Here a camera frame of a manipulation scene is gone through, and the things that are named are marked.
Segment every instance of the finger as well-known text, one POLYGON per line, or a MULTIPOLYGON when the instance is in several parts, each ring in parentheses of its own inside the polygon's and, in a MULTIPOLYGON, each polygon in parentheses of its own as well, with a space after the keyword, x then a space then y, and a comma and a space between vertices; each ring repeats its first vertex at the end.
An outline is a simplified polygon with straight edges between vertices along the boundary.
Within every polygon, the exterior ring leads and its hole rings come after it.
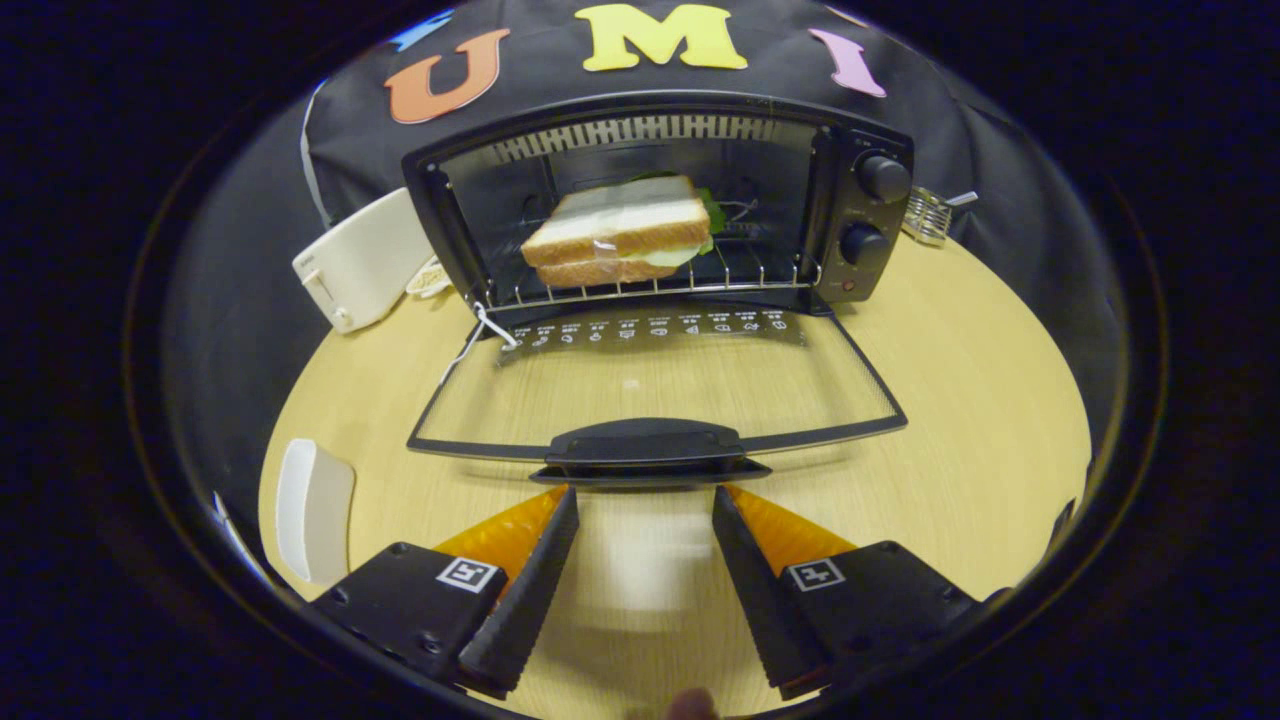
POLYGON ((707 688, 680 691, 671 698, 666 720, 719 720, 716 714, 716 701, 707 688))

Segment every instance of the black cloth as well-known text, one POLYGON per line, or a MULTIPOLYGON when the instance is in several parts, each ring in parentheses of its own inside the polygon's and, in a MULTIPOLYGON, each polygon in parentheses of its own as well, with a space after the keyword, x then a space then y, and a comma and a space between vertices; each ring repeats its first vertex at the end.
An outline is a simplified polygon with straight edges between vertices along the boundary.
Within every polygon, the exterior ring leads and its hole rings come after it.
MULTIPOLYGON (((915 183, 943 196, 974 190, 952 236, 986 263, 1048 329, 1075 375, 1094 447, 1110 420, 1124 332, 1101 232, 1071 181, 992 101, 896 38, 859 27, 818 4, 722 3, 728 32, 749 67, 657 65, 586 72, 586 20, 599 3, 477 0, 413 45, 387 42, 300 99, 246 149, 193 224, 175 270, 165 324, 166 391, 179 446, 241 521, 256 525, 257 479, 271 427, 326 324, 298 286, 289 261, 339 222, 403 186, 411 150, 541 105, 634 90, 731 90, 829 105, 913 136, 915 183), (461 42, 497 28, 500 70, 475 101, 419 124, 389 114, 387 78, 433 55, 431 87, 465 79, 461 42), (864 49, 874 97, 831 79, 835 63, 808 28, 864 49), (303 128, 308 102, 310 118, 303 128), (305 132, 326 217, 302 170, 305 132)), ((634 3, 664 18, 676 1, 634 3)), ((956 302, 964 302, 957 297, 956 302)))

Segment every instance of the oven control knob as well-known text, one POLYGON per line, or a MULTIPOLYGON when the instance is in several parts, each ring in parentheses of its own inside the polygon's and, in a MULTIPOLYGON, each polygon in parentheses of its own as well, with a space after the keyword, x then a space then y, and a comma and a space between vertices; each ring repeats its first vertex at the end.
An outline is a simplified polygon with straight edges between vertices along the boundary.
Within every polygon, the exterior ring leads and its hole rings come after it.
POLYGON ((858 163, 858 184, 877 200, 897 202, 911 193, 911 173, 897 160, 872 155, 858 163))
POLYGON ((867 223, 849 225, 845 236, 840 238, 840 255, 850 265, 883 268, 888 263, 890 250, 892 247, 888 238, 881 234, 876 225, 867 223))

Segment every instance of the white bread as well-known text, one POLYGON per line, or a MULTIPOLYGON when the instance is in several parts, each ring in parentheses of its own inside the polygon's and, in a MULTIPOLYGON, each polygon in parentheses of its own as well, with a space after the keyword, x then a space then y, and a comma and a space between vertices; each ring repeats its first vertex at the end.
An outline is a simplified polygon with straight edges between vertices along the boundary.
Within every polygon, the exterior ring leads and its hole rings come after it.
POLYGON ((648 263, 632 263, 625 256, 695 247, 709 236, 710 218, 694 184, 684 176, 667 176, 566 195, 520 251, 530 266, 539 269, 539 277, 549 286, 553 283, 541 272, 548 266, 608 260, 611 263, 596 269, 582 266, 548 270, 548 277, 604 278, 596 282, 556 283, 553 287, 602 284, 632 282, 622 277, 604 277, 603 273, 611 270, 631 275, 650 273, 632 279, 667 277, 675 272, 673 268, 660 268, 664 274, 652 274, 659 268, 648 263))
POLYGON ((536 268, 547 287, 589 287, 593 284, 631 283, 671 277, 677 268, 650 265, 644 260, 582 260, 536 268))

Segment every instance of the foam letter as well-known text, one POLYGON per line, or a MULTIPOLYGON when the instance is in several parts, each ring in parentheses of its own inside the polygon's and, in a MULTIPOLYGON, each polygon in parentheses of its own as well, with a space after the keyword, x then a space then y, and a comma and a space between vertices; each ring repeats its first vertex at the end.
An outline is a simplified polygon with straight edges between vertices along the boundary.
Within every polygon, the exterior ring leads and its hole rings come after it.
POLYGON ((867 95, 874 95, 876 97, 884 97, 887 95, 867 68, 867 61, 863 60, 861 45, 820 29, 809 28, 809 32, 827 45, 831 59, 836 61, 836 73, 831 76, 831 79, 836 81, 836 85, 865 92, 867 95))
POLYGON ((425 123, 484 95, 498 79, 498 41, 508 35, 509 29, 495 29, 458 45, 458 53, 467 54, 467 79, 448 92, 431 94, 431 68, 440 61, 440 55, 431 55, 387 78, 384 85, 392 91, 392 118, 404 124, 425 123))
POLYGON ((588 70, 620 70, 640 64, 640 56, 627 51, 627 40, 659 65, 671 60, 684 40, 680 59, 686 65, 730 70, 746 67, 746 58, 733 49, 724 24, 728 10, 680 5, 658 22, 632 5, 612 4, 585 8, 573 17, 591 23, 593 55, 582 63, 588 70))

